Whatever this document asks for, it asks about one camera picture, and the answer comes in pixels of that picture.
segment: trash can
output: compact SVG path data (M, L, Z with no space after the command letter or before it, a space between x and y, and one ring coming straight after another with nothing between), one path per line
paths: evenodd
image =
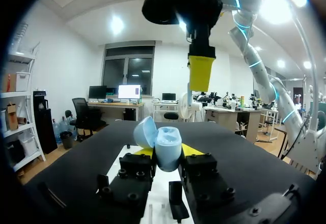
M72 148L72 143L73 143L73 136L70 131L63 131L60 133L60 138L63 143L63 147L65 149L71 149Z

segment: computer monitor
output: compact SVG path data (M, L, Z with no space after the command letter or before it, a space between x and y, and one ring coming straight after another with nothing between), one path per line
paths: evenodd
M119 85L118 98L139 99L141 97L141 85Z
M258 90L255 90L255 91L254 91L254 94L255 94L255 97L256 97L256 98L260 98L260 95L259 95L259 91L258 91Z
M162 100L175 101L175 93L162 93Z
M88 98L89 99L106 98L106 86L90 86Z

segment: water bottle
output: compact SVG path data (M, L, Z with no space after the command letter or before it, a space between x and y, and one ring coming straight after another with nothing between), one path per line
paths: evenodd
M64 116L62 116L62 121L59 124L59 128L60 128L60 132L69 131L68 130L68 123L67 123L67 121L65 121Z
M76 131L76 127L75 126L71 126L70 125L70 121L75 121L76 118L74 116L70 116L68 119L68 122L69 122L69 131L72 133L72 136L75 140L77 140L77 131Z
M55 119L52 119L53 121L53 131L55 132L55 138L56 138L56 142L57 144L61 144L62 140L60 138L60 128L59 125L56 123Z

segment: black table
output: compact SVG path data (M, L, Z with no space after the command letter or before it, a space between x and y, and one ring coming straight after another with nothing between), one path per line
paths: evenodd
M48 168L36 175L25 188L40 207L51 213L36 186L45 181L67 205L87 201L97 189L97 174L107 174L121 148L134 145L132 132L137 122L119 121L78 144ZM284 192L292 183L305 198L314 180L262 148L216 123L157 123L157 127L177 127L182 142L202 152L210 152L218 161L218 170L237 198L254 204L273 192Z

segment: black chair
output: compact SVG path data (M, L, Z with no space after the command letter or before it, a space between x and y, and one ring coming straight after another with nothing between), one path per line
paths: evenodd
M177 121L179 119L179 115L174 112L166 112L164 113L164 118L167 120Z
M89 109L85 98L73 98L72 102L77 114L76 128L89 130L92 136L93 131L106 125L106 122L101 120L101 111Z
M273 121L265 121L265 123L267 125L267 131L264 134L268 136L269 135L268 128L269 128L270 125L273 124Z

